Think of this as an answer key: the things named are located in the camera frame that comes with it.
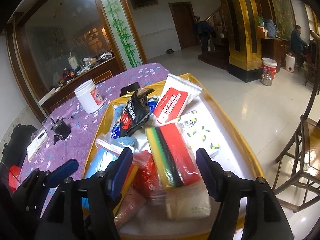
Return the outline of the blue red sponge pack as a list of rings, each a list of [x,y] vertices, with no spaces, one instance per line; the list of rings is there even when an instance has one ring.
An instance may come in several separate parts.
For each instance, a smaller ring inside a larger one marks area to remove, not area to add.
[[[138,166],[133,163],[133,151],[130,148],[122,149],[119,156],[100,149],[84,178],[89,179],[97,173],[105,173],[108,178],[106,192],[111,200],[112,215],[116,215],[137,170]]]

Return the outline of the large red plastic bag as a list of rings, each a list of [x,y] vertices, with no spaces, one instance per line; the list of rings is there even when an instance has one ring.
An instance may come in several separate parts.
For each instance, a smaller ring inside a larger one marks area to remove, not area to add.
[[[155,162],[152,155],[144,150],[142,152],[144,160],[147,159],[147,164],[140,167],[134,177],[132,186],[138,193],[151,200],[161,200],[165,196],[165,192],[159,183],[159,177]]]

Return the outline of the light blue knit cloth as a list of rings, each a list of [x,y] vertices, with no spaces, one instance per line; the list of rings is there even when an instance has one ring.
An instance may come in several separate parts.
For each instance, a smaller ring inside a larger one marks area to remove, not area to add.
[[[111,145],[118,148],[131,148],[135,149],[137,143],[137,139],[134,137],[119,137],[117,139],[113,139]]]

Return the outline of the yellow red sponge pack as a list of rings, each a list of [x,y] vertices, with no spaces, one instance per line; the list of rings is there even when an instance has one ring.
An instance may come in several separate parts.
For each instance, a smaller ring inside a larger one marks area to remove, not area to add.
[[[190,186],[201,180],[194,154],[175,123],[148,127],[145,134],[163,189]]]

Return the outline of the black foil snack bag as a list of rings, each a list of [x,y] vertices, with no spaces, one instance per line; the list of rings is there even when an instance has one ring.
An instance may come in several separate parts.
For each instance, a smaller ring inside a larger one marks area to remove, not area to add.
[[[152,88],[139,88],[131,95],[120,116],[120,137],[132,136],[147,122],[151,113],[148,95],[153,92]]]

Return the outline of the lemon print tissue pack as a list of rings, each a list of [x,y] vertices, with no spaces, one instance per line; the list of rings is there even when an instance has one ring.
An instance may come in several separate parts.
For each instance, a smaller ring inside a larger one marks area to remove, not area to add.
[[[204,148],[211,158],[218,154],[221,146],[216,132],[217,125],[206,113],[193,110],[175,121],[184,141],[194,154],[199,148]]]

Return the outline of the red white zip pouch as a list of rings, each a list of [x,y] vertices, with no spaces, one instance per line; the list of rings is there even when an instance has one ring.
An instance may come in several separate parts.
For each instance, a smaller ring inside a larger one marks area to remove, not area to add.
[[[186,79],[168,74],[159,102],[153,112],[156,121],[163,125],[178,118],[202,90],[200,86]]]

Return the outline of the dark blue towel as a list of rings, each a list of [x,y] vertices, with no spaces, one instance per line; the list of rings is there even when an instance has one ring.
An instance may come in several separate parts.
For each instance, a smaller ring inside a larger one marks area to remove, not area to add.
[[[113,123],[117,124],[120,122],[121,115],[123,113],[123,110],[125,108],[125,105],[119,105],[114,109],[114,116],[113,116]]]

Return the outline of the small white blue tissue pack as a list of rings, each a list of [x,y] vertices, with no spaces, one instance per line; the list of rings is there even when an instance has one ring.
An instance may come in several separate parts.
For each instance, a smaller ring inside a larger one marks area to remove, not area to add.
[[[157,106],[157,104],[158,104],[158,101],[159,101],[159,99],[158,99],[158,98],[155,98],[155,97],[148,99],[147,105],[148,105],[148,108],[149,108],[149,110],[150,110],[150,114],[151,114],[151,115],[154,113],[155,108],[156,108],[156,106]]]

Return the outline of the red plastic bag on chair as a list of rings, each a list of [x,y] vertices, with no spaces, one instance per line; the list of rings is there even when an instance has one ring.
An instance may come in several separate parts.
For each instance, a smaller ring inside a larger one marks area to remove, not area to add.
[[[12,190],[12,192],[15,192],[19,186],[20,172],[21,172],[21,168],[16,165],[12,165],[12,167],[9,169],[8,181],[9,181],[9,187]]]

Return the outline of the wooden chair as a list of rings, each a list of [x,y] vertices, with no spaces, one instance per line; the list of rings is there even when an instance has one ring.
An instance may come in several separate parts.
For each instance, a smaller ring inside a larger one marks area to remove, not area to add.
[[[319,121],[309,118],[313,103],[319,95],[319,35],[310,31],[312,40],[310,44],[315,48],[311,56],[315,58],[316,69],[315,80],[310,100],[304,114],[300,116],[300,123],[293,136],[275,159],[278,165],[272,190],[278,195],[291,186],[305,191],[301,205],[295,205],[284,200],[279,200],[281,206],[298,213],[313,204],[319,202]],[[292,170],[288,180],[280,186],[277,185],[284,157],[293,161]]]

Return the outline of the black round motor device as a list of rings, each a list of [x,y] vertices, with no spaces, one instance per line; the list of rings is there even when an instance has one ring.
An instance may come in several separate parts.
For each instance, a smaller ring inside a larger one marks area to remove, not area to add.
[[[64,141],[71,133],[71,128],[65,123],[64,118],[54,120],[50,118],[52,122],[51,131],[54,132],[53,144],[55,145],[59,140]]]

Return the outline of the clear plastic cup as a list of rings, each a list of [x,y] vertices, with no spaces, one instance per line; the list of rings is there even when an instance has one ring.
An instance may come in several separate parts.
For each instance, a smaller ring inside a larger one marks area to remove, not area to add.
[[[54,119],[52,115],[48,115],[42,122],[42,126],[44,130],[49,134],[52,131],[52,127],[54,126]]]

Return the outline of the bamboo painted pillar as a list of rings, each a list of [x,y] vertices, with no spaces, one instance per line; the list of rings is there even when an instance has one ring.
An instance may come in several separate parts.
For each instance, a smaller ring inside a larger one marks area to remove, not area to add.
[[[140,53],[121,0],[101,0],[111,33],[126,69],[142,65]]]

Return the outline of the seated person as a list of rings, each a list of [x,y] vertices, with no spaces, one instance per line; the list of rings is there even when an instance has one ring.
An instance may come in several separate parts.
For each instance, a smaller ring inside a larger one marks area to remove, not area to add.
[[[304,49],[308,44],[301,38],[302,28],[299,25],[296,25],[293,31],[291,32],[291,51],[293,52],[296,63],[298,67],[302,67],[305,61]]]

